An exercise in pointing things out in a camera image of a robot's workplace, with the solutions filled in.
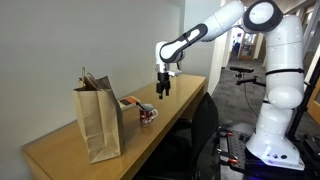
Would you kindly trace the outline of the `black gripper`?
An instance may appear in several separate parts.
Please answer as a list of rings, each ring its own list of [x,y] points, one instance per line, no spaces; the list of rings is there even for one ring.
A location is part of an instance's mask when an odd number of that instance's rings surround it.
[[[156,92],[158,93],[159,99],[163,99],[163,92],[166,96],[170,95],[170,80],[168,73],[158,73],[158,82],[156,85]]]

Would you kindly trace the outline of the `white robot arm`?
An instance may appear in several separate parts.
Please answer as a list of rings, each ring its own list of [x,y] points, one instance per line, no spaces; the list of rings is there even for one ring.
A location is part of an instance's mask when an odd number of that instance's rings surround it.
[[[177,39],[157,43],[156,92],[161,97],[169,94],[169,78],[176,74],[169,65],[181,61],[186,48],[198,41],[210,42],[236,26],[266,38],[266,92],[246,148],[268,166],[302,171],[305,164],[285,133],[293,109],[304,97],[303,29],[297,16],[283,14],[272,0],[259,0],[249,7],[232,0]]]

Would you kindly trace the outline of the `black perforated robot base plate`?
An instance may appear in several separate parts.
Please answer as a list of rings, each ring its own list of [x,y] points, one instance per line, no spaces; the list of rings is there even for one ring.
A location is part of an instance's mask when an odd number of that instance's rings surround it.
[[[228,164],[231,169],[245,172],[263,162],[252,155],[246,148],[246,142],[250,135],[236,130],[219,129],[220,140],[226,140],[226,149],[230,154],[236,156],[239,160],[237,164]]]

